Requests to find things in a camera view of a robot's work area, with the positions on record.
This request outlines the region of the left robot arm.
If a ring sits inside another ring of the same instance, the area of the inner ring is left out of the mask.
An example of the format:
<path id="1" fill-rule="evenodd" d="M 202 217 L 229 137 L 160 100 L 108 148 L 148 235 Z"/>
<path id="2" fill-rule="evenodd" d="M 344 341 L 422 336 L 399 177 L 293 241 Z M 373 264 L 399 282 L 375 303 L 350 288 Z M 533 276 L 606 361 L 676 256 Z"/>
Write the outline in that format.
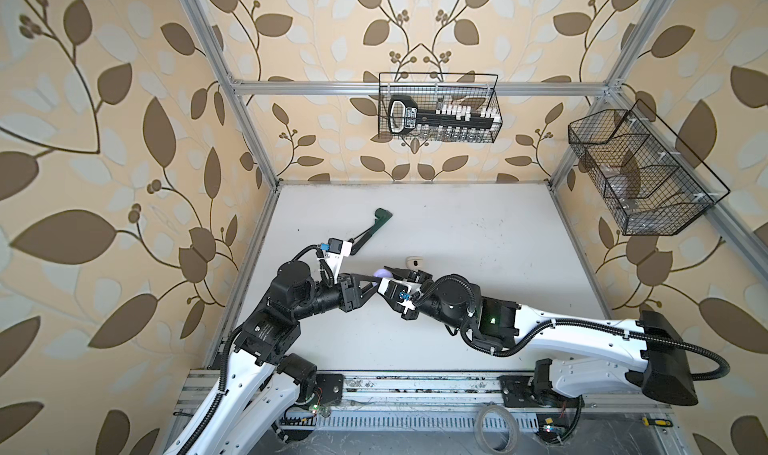
<path id="1" fill-rule="evenodd" d="M 290 353 L 300 322 L 330 310 L 356 310 L 382 286 L 379 277 L 346 274 L 342 254 L 311 245 L 320 265 L 294 257 L 277 271 L 257 308 L 225 342 L 219 377 L 169 454 L 247 454 L 300 398 L 316 393 L 316 366 Z"/>

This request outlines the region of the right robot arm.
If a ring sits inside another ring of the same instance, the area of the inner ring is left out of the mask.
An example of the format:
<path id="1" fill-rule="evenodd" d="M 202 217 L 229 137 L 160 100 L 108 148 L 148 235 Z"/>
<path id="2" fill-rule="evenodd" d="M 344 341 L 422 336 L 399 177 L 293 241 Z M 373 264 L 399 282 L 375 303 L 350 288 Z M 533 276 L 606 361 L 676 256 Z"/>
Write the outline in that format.
<path id="1" fill-rule="evenodd" d="M 457 274 L 434 279 L 425 272 L 385 268 L 375 276 L 378 294 L 403 319 L 430 317 L 474 351 L 495 358 L 526 349 L 546 351 L 530 383 L 541 404 L 556 396 L 637 390 L 664 404 L 694 406 L 695 383 L 730 372 L 722 356 L 684 341 L 653 310 L 637 319 L 573 318 L 485 297 L 478 285 Z"/>

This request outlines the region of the black round charging case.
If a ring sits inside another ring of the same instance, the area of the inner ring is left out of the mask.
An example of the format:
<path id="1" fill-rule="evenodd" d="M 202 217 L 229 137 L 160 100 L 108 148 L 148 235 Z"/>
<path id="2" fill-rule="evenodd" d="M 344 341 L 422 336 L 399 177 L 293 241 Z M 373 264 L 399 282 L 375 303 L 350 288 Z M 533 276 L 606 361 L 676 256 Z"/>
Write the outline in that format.
<path id="1" fill-rule="evenodd" d="M 433 276 L 427 272 L 424 272 L 422 270 L 419 270 L 416 272 L 416 279 L 415 281 L 417 283 L 425 283 L 426 281 L 429 281 L 433 278 Z"/>

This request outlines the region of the cream earbud charging case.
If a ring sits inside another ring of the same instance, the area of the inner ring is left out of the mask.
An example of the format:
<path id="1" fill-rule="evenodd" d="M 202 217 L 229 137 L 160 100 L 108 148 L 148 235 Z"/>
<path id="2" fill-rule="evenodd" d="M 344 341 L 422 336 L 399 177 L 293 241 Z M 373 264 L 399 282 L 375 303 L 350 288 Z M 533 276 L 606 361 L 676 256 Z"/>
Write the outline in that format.
<path id="1" fill-rule="evenodd" d="M 406 258 L 406 267 L 412 271 L 421 270 L 423 267 L 423 258 L 418 256 L 411 256 Z"/>

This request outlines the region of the purple round charging case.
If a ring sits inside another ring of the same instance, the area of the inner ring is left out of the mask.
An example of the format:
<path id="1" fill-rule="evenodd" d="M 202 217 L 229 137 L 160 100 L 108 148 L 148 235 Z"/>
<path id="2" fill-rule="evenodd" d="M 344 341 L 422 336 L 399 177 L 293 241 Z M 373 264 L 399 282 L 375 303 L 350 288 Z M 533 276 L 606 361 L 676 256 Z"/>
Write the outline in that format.
<path id="1" fill-rule="evenodd" d="M 393 274 L 392 274 L 391 271 L 382 268 L 382 269 L 378 269 L 378 270 L 375 271 L 374 277 L 375 278 L 379 278 L 379 279 L 382 279 L 382 278 L 392 279 L 393 278 Z"/>

